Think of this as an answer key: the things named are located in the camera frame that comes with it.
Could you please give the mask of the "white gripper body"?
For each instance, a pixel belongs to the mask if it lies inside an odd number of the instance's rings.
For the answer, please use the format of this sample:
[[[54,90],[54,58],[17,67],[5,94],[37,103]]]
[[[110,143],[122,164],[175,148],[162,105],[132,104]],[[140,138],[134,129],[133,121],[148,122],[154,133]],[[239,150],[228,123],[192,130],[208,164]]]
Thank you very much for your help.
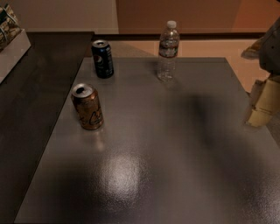
[[[280,17],[263,36],[259,65],[271,74],[280,74]]]

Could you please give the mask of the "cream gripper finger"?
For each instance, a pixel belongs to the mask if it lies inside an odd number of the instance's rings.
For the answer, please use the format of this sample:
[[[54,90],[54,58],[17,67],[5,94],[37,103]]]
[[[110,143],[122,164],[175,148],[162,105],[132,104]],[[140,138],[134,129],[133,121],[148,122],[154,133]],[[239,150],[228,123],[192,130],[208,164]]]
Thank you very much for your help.
[[[279,111],[280,80],[277,77],[256,80],[249,95],[245,123],[251,127],[262,127]]]
[[[259,38],[252,45],[250,45],[248,48],[246,48],[241,53],[241,56],[247,60],[258,60],[259,52],[260,52],[262,45],[263,45],[263,38]]]

